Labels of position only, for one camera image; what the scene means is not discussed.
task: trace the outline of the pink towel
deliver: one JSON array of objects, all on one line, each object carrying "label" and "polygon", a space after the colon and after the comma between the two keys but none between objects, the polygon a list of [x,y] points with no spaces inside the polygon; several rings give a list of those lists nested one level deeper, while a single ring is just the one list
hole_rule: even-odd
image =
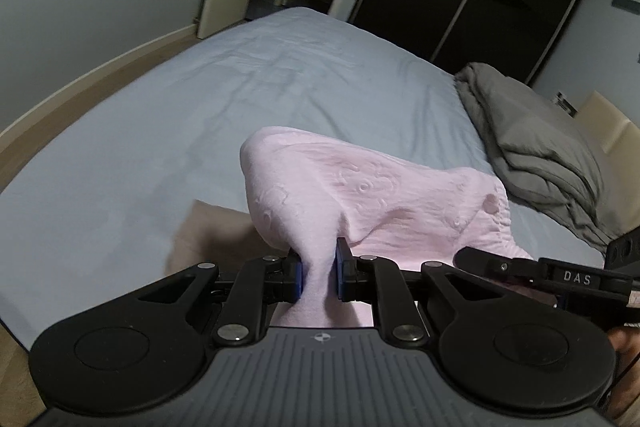
[{"label": "pink towel", "polygon": [[502,183],[475,169],[438,171],[287,127],[256,132],[240,163],[258,233],[279,250],[294,248],[304,265],[302,297],[278,309],[276,325],[372,325],[369,305],[337,299],[336,237],[354,255],[388,257],[407,270],[452,264],[463,247],[529,257],[511,237]]}]

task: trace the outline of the bed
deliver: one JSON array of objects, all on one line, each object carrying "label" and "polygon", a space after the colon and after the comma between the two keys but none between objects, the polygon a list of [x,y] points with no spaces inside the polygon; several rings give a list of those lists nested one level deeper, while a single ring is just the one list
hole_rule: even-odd
[{"label": "bed", "polygon": [[[0,194],[0,317],[16,339],[29,348],[58,320],[162,277],[193,200],[246,210],[239,148],[268,125],[492,172],[450,74],[304,8],[238,26],[89,111]],[[511,203],[511,219],[532,256],[602,265],[528,206]]]}]

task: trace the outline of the beige headboard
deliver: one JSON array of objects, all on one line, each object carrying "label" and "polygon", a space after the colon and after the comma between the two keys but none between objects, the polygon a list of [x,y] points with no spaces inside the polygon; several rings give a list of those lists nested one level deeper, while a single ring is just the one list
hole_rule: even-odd
[{"label": "beige headboard", "polygon": [[597,91],[575,120],[598,141],[618,176],[626,229],[640,226],[640,129]]}]

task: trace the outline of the gray blanket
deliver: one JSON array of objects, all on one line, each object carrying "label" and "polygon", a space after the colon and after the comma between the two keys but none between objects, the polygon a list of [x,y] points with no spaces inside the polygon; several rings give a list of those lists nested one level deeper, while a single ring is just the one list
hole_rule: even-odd
[{"label": "gray blanket", "polygon": [[508,192],[600,251],[622,233],[607,157],[573,118],[487,64],[466,66],[456,87]]}]

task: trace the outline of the black circular pad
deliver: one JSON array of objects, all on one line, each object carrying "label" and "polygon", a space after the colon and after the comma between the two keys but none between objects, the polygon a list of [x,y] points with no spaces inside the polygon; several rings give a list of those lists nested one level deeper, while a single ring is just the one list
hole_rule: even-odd
[{"label": "black circular pad", "polygon": [[562,333],[538,324],[507,326],[495,335],[494,345],[507,359],[534,367],[557,362],[569,351]]},{"label": "black circular pad", "polygon": [[[173,280],[184,291],[190,280],[180,277]],[[158,292],[172,278],[166,281],[155,283]],[[69,317],[37,338],[29,365],[48,406],[122,415],[162,403],[194,382],[207,355],[185,318],[193,295],[185,300],[155,293],[146,299],[148,293],[141,289]]]},{"label": "black circular pad", "polygon": [[[456,311],[438,340],[440,362],[467,397],[550,415],[591,407],[602,397],[616,356],[593,323],[496,286],[495,298],[468,299],[454,294],[446,278],[437,280]],[[433,317],[437,299],[432,302]]]},{"label": "black circular pad", "polygon": [[76,344],[76,357],[84,365],[102,371],[118,371],[142,360],[149,350],[144,333],[129,328],[91,331]]}]

